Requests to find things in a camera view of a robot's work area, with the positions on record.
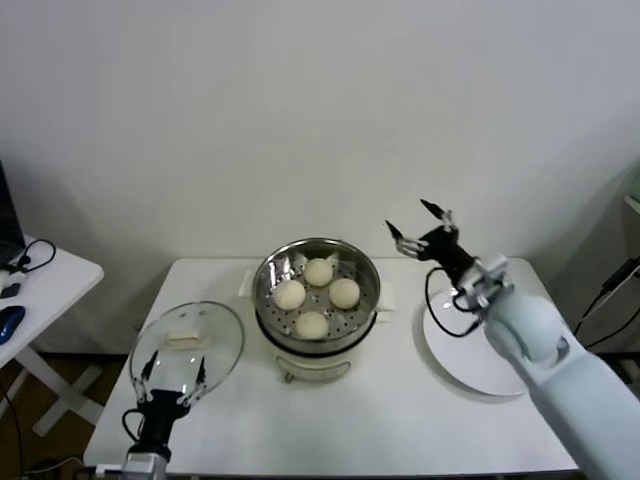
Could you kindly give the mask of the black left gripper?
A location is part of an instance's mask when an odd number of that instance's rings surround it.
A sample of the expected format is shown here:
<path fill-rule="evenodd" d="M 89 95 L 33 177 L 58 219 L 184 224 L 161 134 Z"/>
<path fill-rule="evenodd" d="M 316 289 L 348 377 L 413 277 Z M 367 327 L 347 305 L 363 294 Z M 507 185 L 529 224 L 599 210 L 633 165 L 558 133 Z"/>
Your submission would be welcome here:
<path fill-rule="evenodd" d="M 158 351 L 154 351 L 145 362 L 141 373 L 132 377 L 132 386 L 136 395 L 137 408 L 143 416 L 143 426 L 139 442 L 167 446 L 174 423 L 185 417 L 190 406 L 198 403 L 207 392 L 206 357 L 202 356 L 191 386 L 180 391 L 153 389 L 148 391 Z"/>

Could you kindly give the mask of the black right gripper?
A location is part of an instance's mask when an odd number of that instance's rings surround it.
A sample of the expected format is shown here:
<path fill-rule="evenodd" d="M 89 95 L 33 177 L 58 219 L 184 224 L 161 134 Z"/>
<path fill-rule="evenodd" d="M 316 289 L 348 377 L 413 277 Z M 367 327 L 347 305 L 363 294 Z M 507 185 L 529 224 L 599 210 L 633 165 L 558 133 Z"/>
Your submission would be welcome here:
<path fill-rule="evenodd" d="M 453 286 L 457 286 L 475 258 L 458 243 L 460 232 L 453 220 L 453 212 L 438 204 L 421 199 L 420 203 L 434 216 L 439 225 L 417 239 L 405 237 L 389 220 L 385 224 L 394 240 L 396 250 L 404 256 L 418 256 L 421 261 L 439 264 Z"/>

